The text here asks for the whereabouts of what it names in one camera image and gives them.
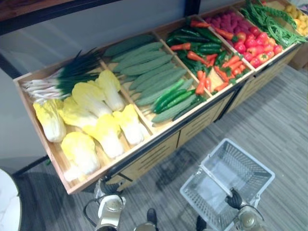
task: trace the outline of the wooden crate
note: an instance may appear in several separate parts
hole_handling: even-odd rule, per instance
[[[257,76],[250,77],[250,79],[247,81],[247,83],[245,83],[239,94],[230,105],[227,113],[232,111],[258,90],[260,90],[264,85],[269,83],[274,77],[276,77],[279,72],[283,70],[283,68],[291,61],[291,59],[297,53],[298,49],[299,48],[296,48],[294,51],[290,52],[281,60],[279,60],[275,65],[260,72]]]
[[[153,31],[148,31],[145,32],[146,34],[153,34],[156,37],[157,41],[161,41],[163,43],[163,47],[162,49],[169,53],[174,55],[172,62],[175,63],[176,66],[181,66],[183,68],[185,68],[188,72],[187,74],[185,74],[185,76],[183,76],[184,79],[190,79],[192,78],[193,84],[191,89],[195,88],[199,81],[196,78],[196,76],[194,76],[189,70],[188,68],[183,64],[183,62],[176,56],[176,54],[165,44],[164,42],[164,35],[166,35],[166,33],[169,33],[172,31],[173,28],[178,27],[179,25],[183,24],[185,20],[179,20],[177,22],[173,22],[171,24],[165,25],[163,27],[158,27]],[[101,51],[104,51],[106,48],[108,48],[111,44],[100,48]],[[191,120],[194,120],[194,114],[197,113],[198,110],[200,110],[203,107],[207,107],[208,103],[219,103],[219,106],[212,106],[210,109],[208,109],[206,111],[206,113],[210,114],[210,120],[206,121],[203,124],[203,127],[205,128],[205,126],[207,126],[209,123],[211,123],[212,121],[214,121],[217,116],[220,114],[221,110],[223,109],[223,106],[227,103],[227,101],[229,100],[229,96],[225,97],[223,100],[221,99],[222,94],[225,94],[227,91],[231,91],[232,85],[229,85],[227,88],[225,88],[224,90],[222,90],[221,92],[212,95],[210,92],[208,92],[207,90],[205,90],[204,93],[204,97],[207,99],[206,102],[201,103],[200,105],[198,105],[197,107],[195,107],[194,109],[192,109],[191,111],[189,111],[188,113],[186,113],[185,115],[181,116],[179,119],[175,120],[175,121],[171,121],[168,120],[164,123],[160,123],[160,124],[153,124],[151,122],[152,118],[154,117],[154,114],[151,113],[149,111],[149,107],[137,107],[134,103],[134,100],[137,95],[134,95],[131,97],[131,92],[128,90],[128,86],[129,83],[123,84],[121,91],[120,91],[120,95],[122,96],[122,98],[124,99],[126,104],[133,104],[135,107],[136,112],[139,115],[139,120],[140,122],[146,127],[149,136],[145,138],[145,140],[141,143],[139,143],[136,146],[130,146],[128,144],[128,142],[126,141],[125,137],[123,134],[121,134],[120,136],[120,140],[124,146],[125,149],[125,153],[122,154],[121,156],[115,158],[115,159],[110,159],[103,151],[103,149],[101,148],[101,146],[96,142],[96,151],[97,151],[97,155],[99,157],[99,161],[101,164],[101,167],[93,172],[90,175],[82,175],[81,177],[79,177],[76,180],[73,181],[66,181],[64,178],[64,173],[70,168],[71,163],[67,160],[67,158],[65,157],[65,155],[63,154],[63,151],[61,149],[60,143],[51,143],[49,142],[43,132],[42,126],[40,125],[39,121],[37,120],[34,108],[32,106],[32,101],[29,98],[29,96],[22,91],[22,83],[24,81],[27,80],[33,80],[33,79],[43,79],[48,77],[49,75],[53,74],[55,71],[57,71],[59,68],[61,68],[63,65],[65,65],[66,63],[68,63],[70,60],[52,65],[48,68],[45,68],[43,70],[34,72],[34,73],[29,73],[26,74],[24,76],[21,76],[17,79],[14,80],[17,90],[20,94],[20,97],[22,99],[22,102],[24,103],[24,106],[27,110],[27,113],[35,127],[35,130],[43,144],[43,147],[45,148],[52,164],[55,167],[55,170],[57,172],[57,174],[59,175],[59,178],[62,182],[62,184],[64,185],[66,191],[68,194],[71,193],[77,193],[81,190],[83,190],[84,188],[86,188],[87,186],[89,186],[90,184],[94,183],[95,181],[97,181],[99,178],[102,178],[109,169],[111,169],[114,166],[119,165],[120,163],[122,163],[125,159],[129,158],[131,155],[136,154],[136,153],[140,153],[140,150],[142,150],[142,148],[144,146],[146,146],[149,143],[154,143],[153,145],[153,150],[155,150],[157,147],[160,147],[162,145],[167,145],[168,149],[163,151],[160,155],[158,155],[155,159],[151,159],[151,156],[153,155],[151,153],[151,151],[149,152],[145,152],[145,153],[141,153],[141,155],[139,156],[139,158],[137,160],[132,160],[132,162],[130,163],[130,167],[125,167],[123,168],[123,170],[121,170],[121,172],[123,172],[124,174],[127,174],[128,177],[132,177],[132,179],[136,179],[139,176],[141,176],[142,174],[144,174],[145,172],[147,172],[149,169],[151,169],[154,165],[156,165],[157,163],[159,163],[163,158],[167,157],[170,153],[172,153],[172,151],[174,151],[177,147],[177,143],[178,143],[178,136],[179,136],[179,130],[184,126],[184,124],[182,125],[181,122],[183,120],[185,120],[187,117],[189,117]],[[104,70],[104,69],[112,69],[114,64],[110,64],[108,63],[109,60],[108,59],[104,59],[101,60],[101,67],[98,69],[100,70]],[[244,81],[246,78],[248,78],[249,76],[251,76],[253,74],[253,71],[250,71],[248,74],[246,74],[244,77],[240,78],[237,80],[238,82]],[[174,126],[177,126],[177,131],[175,131],[175,133],[171,134],[171,136],[166,139],[163,142],[157,142],[156,140],[159,140],[159,137],[162,136],[163,133],[167,132],[168,130],[170,130],[171,128],[173,128]],[[67,126],[67,131],[75,131],[75,130],[79,130],[73,126]],[[147,159],[149,161],[148,165],[142,165],[143,161],[141,161],[144,159]],[[111,181],[109,181],[109,183],[115,181],[115,180],[123,180],[123,177],[121,176],[116,176],[115,178],[113,178]],[[129,185],[129,182],[125,182],[125,184],[123,184],[122,187],[127,187]]]
[[[234,11],[237,15],[240,15],[241,17],[244,17],[239,11],[238,9],[240,9],[241,6],[244,5],[244,1],[240,1],[237,2],[235,4],[232,5],[228,5],[210,12],[205,12],[205,13],[201,13],[198,16],[201,19],[204,19],[207,16],[214,16],[218,13],[223,13],[225,11],[231,10]],[[250,22],[249,20],[246,19],[246,21],[248,21],[252,26],[255,26],[252,22]],[[217,34],[215,32],[215,30],[210,27],[209,28],[217,37],[220,38],[220,40],[222,40],[222,42],[225,44],[225,46],[227,46],[232,52],[237,52],[237,50],[231,46],[222,36],[220,36],[219,34]],[[280,57],[284,56],[284,54],[286,52],[288,52],[289,50],[293,49],[293,47],[296,46],[296,44],[292,44],[291,46],[289,46],[288,48],[284,49],[281,53],[275,55],[273,58],[269,59],[267,62],[263,63],[262,65],[260,65],[257,68],[254,68],[246,59],[243,58],[243,62],[246,64],[246,66],[248,66],[251,70],[253,70],[255,73],[258,73],[260,71],[262,71],[264,68],[266,68],[267,65],[269,65],[271,62],[275,62],[275,60],[279,59]]]

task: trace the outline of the white plastic basket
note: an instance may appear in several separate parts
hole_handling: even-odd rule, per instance
[[[225,191],[202,170],[202,166],[210,170],[224,187],[234,188],[254,207],[275,178],[271,170],[238,145],[229,139],[221,141],[180,189],[188,203],[216,231],[229,230],[238,210],[225,202]]]

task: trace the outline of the vegetable display stand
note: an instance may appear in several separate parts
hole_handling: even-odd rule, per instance
[[[251,25],[251,27],[255,26],[252,22],[250,22],[248,19],[244,18],[244,16],[238,11],[241,7],[243,7],[245,4],[244,1],[236,3],[234,5],[230,5],[230,6],[226,6],[217,10],[213,10],[211,12],[207,12],[207,13],[201,13],[199,14],[199,16],[202,19],[207,19],[208,17],[214,17],[215,15],[218,15],[220,13],[225,13],[225,12],[233,12],[235,13],[238,17],[243,18],[248,24]],[[231,51],[233,52],[237,52],[237,50],[233,47],[233,45],[229,44],[225,38],[223,38],[221,35],[217,34],[217,32],[215,31],[214,28],[210,27],[210,30],[212,30],[213,33],[215,33],[222,41],[223,43],[229,47],[231,49]],[[245,62],[245,64],[250,67],[255,73],[258,73],[260,71],[262,71],[263,69],[265,69],[269,64],[272,65],[272,63],[276,62],[277,60],[279,60],[281,57],[284,56],[285,53],[288,53],[289,51],[293,50],[295,48],[297,44],[294,43],[290,46],[288,46],[286,49],[283,49],[281,52],[277,53],[276,55],[274,55],[272,58],[270,58],[270,56],[268,55],[268,59],[267,61],[265,61],[264,63],[259,63],[257,67],[253,67],[251,64],[251,61],[249,62],[248,60],[246,60],[245,58],[243,59],[243,62]]]
[[[273,78],[275,78],[280,71],[291,61],[291,59],[296,55],[300,48],[296,48],[291,51],[289,54],[281,58],[275,65],[270,66],[269,68],[259,72],[257,75],[250,77],[245,85],[242,87],[238,95],[232,101],[229,106],[227,113],[232,111],[258,90],[260,90],[263,86],[269,83]]]
[[[106,53],[108,51],[107,53],[111,53],[113,54],[113,56],[116,56],[118,52],[122,52],[122,50],[126,49],[127,47],[129,49],[130,46],[138,46],[141,51],[144,49],[152,49],[153,47],[155,49],[158,49],[157,51],[151,51],[151,55],[142,56],[148,61],[151,60],[149,61],[152,63],[151,66],[148,66],[148,64],[144,66],[142,64],[142,60],[131,58],[129,59],[129,65],[131,65],[132,63],[137,64],[141,62],[142,66],[138,66],[138,68],[126,68],[125,66],[128,65],[127,63],[125,63],[126,61],[122,62],[120,66],[116,62],[113,62],[112,59],[114,59],[114,57],[103,57],[100,60],[100,67],[96,69],[96,72],[108,69],[115,69],[119,71],[115,72],[115,74],[116,77],[120,80],[120,82],[122,82],[119,92],[120,97],[123,99],[126,105],[133,105],[136,113],[138,114],[140,123],[145,128],[146,135],[144,135],[144,140],[139,144],[130,145],[124,133],[121,132],[119,135],[119,141],[124,148],[124,153],[116,158],[109,158],[102,149],[101,145],[97,141],[95,141],[95,150],[100,167],[90,174],[80,174],[77,176],[76,179],[67,179],[67,172],[70,171],[73,163],[65,156],[61,148],[60,142],[49,142],[47,140],[44,134],[43,127],[38,121],[36,112],[33,108],[33,100],[26,92],[22,90],[25,81],[45,79],[73,59],[52,65],[34,73],[26,74],[14,80],[22,102],[24,103],[27,113],[35,127],[35,130],[43,144],[43,147],[45,148],[68,194],[77,193],[100,178],[109,179],[108,183],[122,182],[121,189],[129,186],[132,181],[136,180],[142,174],[146,173],[153,166],[159,163],[163,158],[167,157],[174,150],[176,150],[177,147],[181,146],[193,135],[195,135],[197,132],[201,131],[201,129],[205,128],[207,125],[213,122],[220,115],[225,105],[228,103],[231,96],[233,95],[234,91],[237,89],[236,85],[234,86],[230,84],[228,87],[224,88],[222,91],[216,93],[215,95],[211,94],[207,89],[204,89],[204,93],[202,94],[204,100],[201,101],[197,106],[192,108],[190,111],[183,113],[182,115],[178,116],[177,119],[174,119],[174,121],[172,121],[172,118],[178,112],[181,112],[184,108],[188,107],[189,104],[184,108],[180,108],[178,105],[185,105],[187,100],[196,98],[196,96],[192,95],[192,97],[190,97],[190,95],[198,86],[199,80],[189,71],[189,69],[170,49],[170,47],[166,45],[164,40],[159,35],[160,29],[161,27],[157,29],[157,32],[149,31],[140,34],[141,37],[138,37],[138,45],[136,45],[137,42],[133,39],[136,37],[134,36],[129,38],[129,40],[124,39],[118,43],[115,43],[118,44],[116,48],[114,46],[115,44],[110,44],[108,46],[99,48],[101,52]],[[148,44],[149,42],[152,42],[152,44],[145,47],[143,46],[145,44]],[[122,54],[117,55],[116,60],[121,59],[121,55]],[[171,77],[171,75],[169,74],[165,77],[165,81],[171,81],[170,79],[174,78],[177,82],[181,82],[181,88],[186,89],[181,91],[185,92],[185,95],[187,95],[188,99],[176,98],[178,102],[173,100],[169,104],[172,104],[175,101],[175,103],[178,103],[178,105],[171,107],[170,109],[167,109],[162,113],[156,115],[155,113],[151,112],[150,105],[142,106],[140,105],[140,98],[138,99],[138,97],[143,93],[148,94],[148,96],[151,96],[151,94],[149,95],[151,90],[141,92],[137,92],[136,90],[131,91],[129,87],[132,84],[132,80],[136,79],[136,77],[127,75],[125,73],[137,73],[138,75],[142,75],[143,72],[150,72],[150,69],[154,68],[153,66],[157,66],[157,61],[161,62],[162,58],[166,59],[167,62],[170,62],[170,64],[166,63],[169,69],[165,71],[174,71],[177,73],[177,75],[173,73],[175,77]],[[248,78],[251,74],[252,71],[250,71],[244,77],[236,80],[235,83],[240,82],[245,78]],[[149,85],[150,88],[152,88],[151,82],[145,81],[144,83],[142,83],[142,87],[145,87],[146,85]],[[74,126],[66,125],[66,131],[67,133],[69,133],[72,131],[81,131],[81,129]]]

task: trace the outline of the green pepper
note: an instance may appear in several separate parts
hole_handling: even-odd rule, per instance
[[[156,107],[153,110],[153,112],[160,113],[160,111],[165,106],[167,106],[171,101],[173,101],[177,97],[181,96],[182,94],[185,94],[186,92],[187,92],[186,89],[180,89],[180,90],[177,90],[176,92],[170,92],[164,100],[162,100],[160,103],[158,103],[156,105]]]
[[[194,28],[199,34],[201,34],[204,38],[211,40],[214,43],[221,44],[221,40],[217,38],[209,29],[207,28]]]
[[[224,51],[222,51],[218,54],[216,61],[215,61],[215,66],[222,64],[222,62],[225,60],[226,54],[227,54],[226,50],[224,50]]]
[[[165,110],[167,110],[167,109],[177,105],[178,103],[186,100],[188,97],[190,97],[192,94],[194,94],[194,92],[195,92],[195,89],[189,90],[189,91],[185,92],[184,94],[178,96],[177,98],[172,100],[170,103],[168,103],[168,105],[165,106],[159,113],[161,113],[161,112],[163,112],[163,111],[165,111]]]

